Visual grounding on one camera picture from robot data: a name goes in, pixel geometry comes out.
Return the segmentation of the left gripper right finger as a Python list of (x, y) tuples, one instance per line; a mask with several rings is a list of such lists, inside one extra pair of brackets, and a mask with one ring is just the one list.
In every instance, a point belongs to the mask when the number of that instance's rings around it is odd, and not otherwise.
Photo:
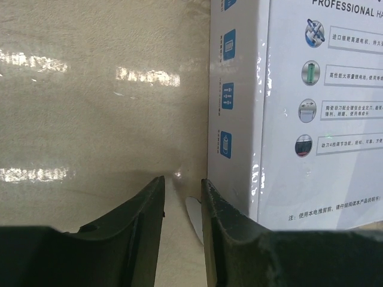
[(208, 286), (381, 286), (382, 231), (272, 231), (201, 182)]

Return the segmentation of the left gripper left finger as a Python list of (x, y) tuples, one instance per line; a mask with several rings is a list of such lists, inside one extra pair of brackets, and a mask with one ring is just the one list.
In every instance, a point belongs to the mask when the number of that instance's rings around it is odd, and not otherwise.
[(78, 232), (48, 226), (1, 228), (2, 286), (153, 286), (165, 179)]

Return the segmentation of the white clipper kit box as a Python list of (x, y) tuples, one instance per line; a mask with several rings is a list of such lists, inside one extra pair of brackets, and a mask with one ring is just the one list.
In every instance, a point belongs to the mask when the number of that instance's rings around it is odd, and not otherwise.
[(207, 178), (271, 230), (382, 221), (382, 2), (212, 1)]

